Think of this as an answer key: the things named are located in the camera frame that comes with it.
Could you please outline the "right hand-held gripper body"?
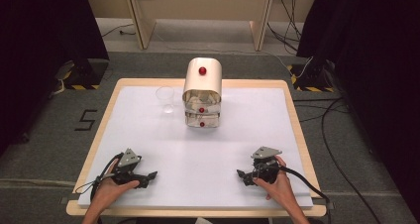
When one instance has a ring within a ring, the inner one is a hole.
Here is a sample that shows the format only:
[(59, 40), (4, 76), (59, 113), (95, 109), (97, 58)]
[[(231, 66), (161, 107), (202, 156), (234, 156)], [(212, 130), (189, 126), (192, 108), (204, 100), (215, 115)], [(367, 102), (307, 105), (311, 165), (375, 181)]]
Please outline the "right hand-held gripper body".
[(261, 178), (265, 182), (274, 183), (279, 171), (279, 163), (276, 158), (281, 151), (269, 147), (260, 147), (252, 154), (253, 171), (252, 179)]

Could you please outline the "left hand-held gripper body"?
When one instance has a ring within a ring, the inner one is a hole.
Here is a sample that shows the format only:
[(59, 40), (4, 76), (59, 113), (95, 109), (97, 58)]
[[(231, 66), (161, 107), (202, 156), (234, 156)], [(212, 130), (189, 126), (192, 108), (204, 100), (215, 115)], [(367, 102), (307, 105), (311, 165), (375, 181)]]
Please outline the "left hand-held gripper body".
[(149, 178), (146, 175), (134, 173), (134, 169), (141, 158), (141, 156), (136, 155), (131, 149), (127, 149), (112, 168), (112, 179), (117, 184), (126, 184), (133, 180), (137, 180), (140, 184), (148, 184)]

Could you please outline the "person's right hand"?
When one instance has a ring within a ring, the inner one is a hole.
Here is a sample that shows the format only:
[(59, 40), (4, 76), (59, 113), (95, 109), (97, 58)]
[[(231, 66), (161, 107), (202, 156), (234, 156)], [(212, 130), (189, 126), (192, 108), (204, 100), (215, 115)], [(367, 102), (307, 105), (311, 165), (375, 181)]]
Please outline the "person's right hand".
[(257, 177), (253, 179), (254, 184), (266, 192), (266, 200), (274, 200), (284, 209), (290, 209), (296, 204), (296, 199), (285, 171), (279, 170), (274, 183), (269, 183)]

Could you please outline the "person's left hand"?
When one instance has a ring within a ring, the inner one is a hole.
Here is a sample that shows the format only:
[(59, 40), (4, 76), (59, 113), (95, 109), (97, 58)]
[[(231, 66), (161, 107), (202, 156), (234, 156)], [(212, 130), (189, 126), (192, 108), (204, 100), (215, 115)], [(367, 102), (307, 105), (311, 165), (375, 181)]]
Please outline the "person's left hand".
[(117, 184), (111, 177), (105, 178), (98, 186), (90, 207), (101, 213), (128, 190), (135, 189), (140, 183), (132, 180)]

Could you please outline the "white table mat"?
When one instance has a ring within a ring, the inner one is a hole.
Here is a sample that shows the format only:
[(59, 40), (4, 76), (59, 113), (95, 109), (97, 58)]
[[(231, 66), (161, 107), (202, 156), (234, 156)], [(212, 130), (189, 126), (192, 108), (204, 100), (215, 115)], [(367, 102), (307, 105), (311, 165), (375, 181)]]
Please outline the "white table mat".
[(135, 171), (153, 172), (147, 188), (130, 190), (119, 207), (277, 209), (265, 191), (246, 186), (240, 171), (253, 168), (252, 154), (277, 149), (289, 168), (302, 171), (302, 160), (281, 88), (226, 88), (220, 124), (194, 128), (185, 123), (181, 98), (164, 113), (148, 86), (119, 92), (87, 178), (93, 180), (117, 154), (132, 149), (141, 156)]

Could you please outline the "white drawer with red knob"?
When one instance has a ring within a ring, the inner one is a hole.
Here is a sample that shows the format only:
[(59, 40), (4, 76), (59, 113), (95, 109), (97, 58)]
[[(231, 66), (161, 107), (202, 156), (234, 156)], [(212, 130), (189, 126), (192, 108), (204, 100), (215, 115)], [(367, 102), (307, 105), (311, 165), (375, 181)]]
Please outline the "white drawer with red knob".
[(187, 126), (196, 128), (216, 128), (220, 123), (220, 115), (216, 114), (185, 114), (185, 123)]
[(200, 101), (186, 102), (185, 111), (194, 114), (217, 114), (221, 111), (219, 103), (201, 103)]

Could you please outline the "clear glass cup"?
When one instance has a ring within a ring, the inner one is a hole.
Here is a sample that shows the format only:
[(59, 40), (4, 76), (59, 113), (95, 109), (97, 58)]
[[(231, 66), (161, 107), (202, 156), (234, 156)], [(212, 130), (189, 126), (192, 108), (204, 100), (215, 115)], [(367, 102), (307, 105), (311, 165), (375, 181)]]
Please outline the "clear glass cup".
[(164, 113), (170, 114), (173, 112), (174, 89), (172, 87), (159, 87), (156, 91), (156, 98)]

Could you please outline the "black stand base striped edge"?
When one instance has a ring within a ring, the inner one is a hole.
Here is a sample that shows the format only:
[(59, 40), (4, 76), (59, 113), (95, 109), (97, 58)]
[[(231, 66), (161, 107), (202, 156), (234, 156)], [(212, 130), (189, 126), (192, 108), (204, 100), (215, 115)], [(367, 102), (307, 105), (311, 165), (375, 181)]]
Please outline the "black stand base striped edge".
[(305, 64), (292, 64), (287, 67), (292, 86), (298, 91), (333, 92), (333, 83), (324, 69), (307, 71)]
[(68, 70), (62, 79), (63, 85), (72, 90), (98, 89), (108, 64), (109, 61), (102, 58), (89, 58), (82, 65), (69, 61), (66, 64)]

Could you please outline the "white machine with red buttons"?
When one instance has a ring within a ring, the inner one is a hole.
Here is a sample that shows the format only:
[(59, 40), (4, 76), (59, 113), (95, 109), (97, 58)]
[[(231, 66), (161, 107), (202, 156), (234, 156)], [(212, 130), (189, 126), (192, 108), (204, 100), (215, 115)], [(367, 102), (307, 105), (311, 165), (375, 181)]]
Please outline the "white machine with red buttons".
[(196, 57), (188, 65), (182, 94), (186, 102), (219, 103), (222, 101), (222, 65), (211, 57)]

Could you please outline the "beige wooden desk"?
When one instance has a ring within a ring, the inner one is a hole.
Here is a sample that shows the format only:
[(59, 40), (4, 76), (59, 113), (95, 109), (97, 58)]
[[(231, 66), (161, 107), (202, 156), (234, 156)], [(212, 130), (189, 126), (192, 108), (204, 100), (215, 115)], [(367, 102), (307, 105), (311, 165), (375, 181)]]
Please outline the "beige wooden desk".
[(272, 0), (128, 0), (139, 45), (145, 50), (158, 20), (246, 21), (254, 48), (263, 48)]

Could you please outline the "black curtain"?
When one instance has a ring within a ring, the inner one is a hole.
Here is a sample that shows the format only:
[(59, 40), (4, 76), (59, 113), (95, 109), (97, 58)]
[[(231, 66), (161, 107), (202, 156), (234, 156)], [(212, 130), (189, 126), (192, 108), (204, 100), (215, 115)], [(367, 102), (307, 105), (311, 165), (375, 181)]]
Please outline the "black curtain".
[(107, 57), (88, 0), (0, 0), (0, 156), (30, 127), (61, 65)]
[(298, 48), (329, 60), (420, 222), (420, 0), (314, 0)]

